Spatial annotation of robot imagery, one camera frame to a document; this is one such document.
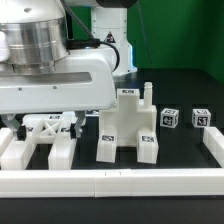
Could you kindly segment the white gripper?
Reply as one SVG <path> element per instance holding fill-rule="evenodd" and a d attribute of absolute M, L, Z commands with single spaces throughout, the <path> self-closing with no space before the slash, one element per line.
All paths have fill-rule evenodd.
<path fill-rule="evenodd" d="M 111 108 L 116 99 L 113 49 L 72 50 L 50 74 L 17 75 L 0 65 L 0 115 L 16 140 L 25 140 L 26 126 L 14 114 L 76 111 L 70 137 L 80 138 L 86 110 Z"/>

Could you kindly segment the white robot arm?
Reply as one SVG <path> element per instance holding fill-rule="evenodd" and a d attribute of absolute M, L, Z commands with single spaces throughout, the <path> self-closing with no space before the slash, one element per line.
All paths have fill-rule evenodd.
<path fill-rule="evenodd" d="M 0 118 L 22 139 L 17 114 L 111 108 L 114 77 L 132 67 L 127 9 L 137 0 L 0 0 Z"/>

